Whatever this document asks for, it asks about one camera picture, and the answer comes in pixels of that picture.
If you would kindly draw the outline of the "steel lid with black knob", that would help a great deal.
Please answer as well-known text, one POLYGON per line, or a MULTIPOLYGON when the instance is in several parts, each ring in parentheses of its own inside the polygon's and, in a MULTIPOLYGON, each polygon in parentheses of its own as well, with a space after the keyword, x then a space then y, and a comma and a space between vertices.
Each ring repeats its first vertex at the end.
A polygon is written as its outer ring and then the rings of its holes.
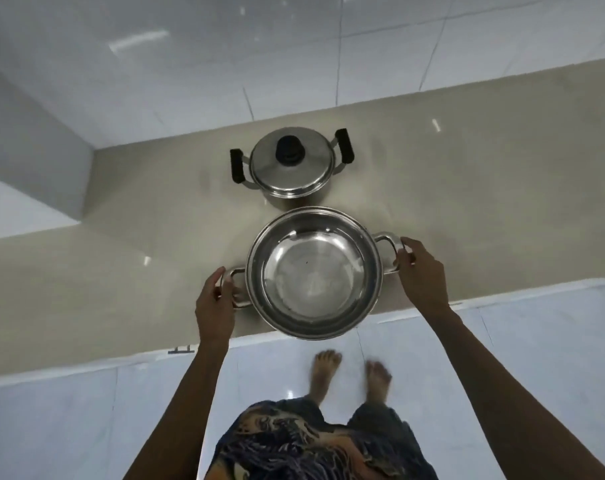
POLYGON ((321 133, 284 127, 262 137, 250 153, 249 172, 264 193, 281 199, 308 196, 330 179, 335 152, 321 133))

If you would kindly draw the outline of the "person's right hand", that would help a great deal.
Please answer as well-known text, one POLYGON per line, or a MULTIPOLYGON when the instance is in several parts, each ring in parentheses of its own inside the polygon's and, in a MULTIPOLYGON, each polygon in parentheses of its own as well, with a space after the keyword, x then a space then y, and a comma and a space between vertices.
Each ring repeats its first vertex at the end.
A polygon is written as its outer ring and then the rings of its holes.
POLYGON ((414 254, 413 270, 400 274, 403 290, 411 304, 427 320, 433 321, 451 311, 444 266, 421 241, 402 236, 402 248, 414 254))

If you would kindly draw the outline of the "person's left forearm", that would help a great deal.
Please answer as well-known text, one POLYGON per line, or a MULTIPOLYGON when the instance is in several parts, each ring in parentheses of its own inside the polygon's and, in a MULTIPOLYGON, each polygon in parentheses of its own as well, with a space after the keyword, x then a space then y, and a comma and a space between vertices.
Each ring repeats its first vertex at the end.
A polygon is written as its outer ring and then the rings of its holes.
POLYGON ((218 377, 229 350, 200 344, 170 403, 124 480, 196 480, 218 377))

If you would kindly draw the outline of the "person's left hand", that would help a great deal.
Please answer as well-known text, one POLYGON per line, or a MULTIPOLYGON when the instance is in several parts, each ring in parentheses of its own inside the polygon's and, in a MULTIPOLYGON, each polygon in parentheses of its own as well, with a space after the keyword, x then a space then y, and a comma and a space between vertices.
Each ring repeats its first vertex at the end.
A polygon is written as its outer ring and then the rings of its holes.
POLYGON ((240 290, 230 278, 224 278, 225 267, 210 275, 195 302, 195 316, 200 344, 215 349, 229 348, 234 331, 234 297, 240 290))

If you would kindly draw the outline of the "person's foot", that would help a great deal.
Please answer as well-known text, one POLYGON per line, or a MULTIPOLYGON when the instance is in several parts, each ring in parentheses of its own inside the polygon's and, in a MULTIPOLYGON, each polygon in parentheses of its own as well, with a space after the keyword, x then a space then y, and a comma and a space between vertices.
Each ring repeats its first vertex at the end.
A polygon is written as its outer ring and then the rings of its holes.
POLYGON ((392 378, 382 362, 367 360, 365 363, 365 402, 386 404, 392 378))
POLYGON ((333 377, 341 362, 342 354, 334 349, 327 349, 314 356, 310 375, 307 397, 320 406, 327 396, 333 377))

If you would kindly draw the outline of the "person's right forearm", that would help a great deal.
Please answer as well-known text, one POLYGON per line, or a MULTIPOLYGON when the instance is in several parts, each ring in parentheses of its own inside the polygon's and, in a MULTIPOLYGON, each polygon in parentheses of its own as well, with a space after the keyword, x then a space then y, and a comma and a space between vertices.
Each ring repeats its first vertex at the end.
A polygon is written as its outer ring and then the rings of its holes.
POLYGON ((447 303, 417 309, 444 348, 506 480, 605 480, 605 466, 447 303))

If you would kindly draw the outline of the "dark patterned garment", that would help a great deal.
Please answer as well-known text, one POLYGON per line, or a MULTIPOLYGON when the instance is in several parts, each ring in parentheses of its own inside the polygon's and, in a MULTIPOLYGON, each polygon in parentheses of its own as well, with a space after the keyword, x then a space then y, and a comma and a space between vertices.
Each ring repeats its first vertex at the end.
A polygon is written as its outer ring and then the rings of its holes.
POLYGON ((253 404, 215 448, 203 480, 439 480, 394 409, 365 402, 330 424, 307 396, 253 404))

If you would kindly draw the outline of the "person's right foot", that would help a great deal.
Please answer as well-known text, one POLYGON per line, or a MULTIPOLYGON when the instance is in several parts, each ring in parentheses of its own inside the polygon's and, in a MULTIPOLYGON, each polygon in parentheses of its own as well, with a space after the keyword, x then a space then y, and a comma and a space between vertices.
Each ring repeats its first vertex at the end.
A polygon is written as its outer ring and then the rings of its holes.
POLYGON ((386 404, 392 378, 382 362, 367 360, 365 363, 365 402, 386 404))

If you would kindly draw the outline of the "person's left foot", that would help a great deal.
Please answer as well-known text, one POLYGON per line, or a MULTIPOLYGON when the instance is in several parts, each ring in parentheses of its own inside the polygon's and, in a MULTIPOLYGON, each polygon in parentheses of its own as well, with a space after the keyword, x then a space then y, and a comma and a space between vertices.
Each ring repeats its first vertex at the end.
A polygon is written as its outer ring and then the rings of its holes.
POLYGON ((314 356, 310 375, 307 397, 320 406, 327 396, 333 377, 341 362, 342 354, 334 349, 327 349, 314 356))

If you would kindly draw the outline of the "stainless steel pot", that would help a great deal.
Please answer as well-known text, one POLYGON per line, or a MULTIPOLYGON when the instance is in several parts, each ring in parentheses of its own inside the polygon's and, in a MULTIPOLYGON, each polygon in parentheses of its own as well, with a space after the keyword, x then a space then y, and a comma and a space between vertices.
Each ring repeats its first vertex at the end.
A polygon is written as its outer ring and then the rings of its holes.
POLYGON ((337 209, 310 206, 287 211, 262 229, 246 265, 227 269, 220 283, 243 274, 246 299, 273 329, 303 340, 339 337, 373 310, 384 276, 399 266, 383 265, 378 242, 394 253, 404 249, 391 232, 370 233, 337 209))

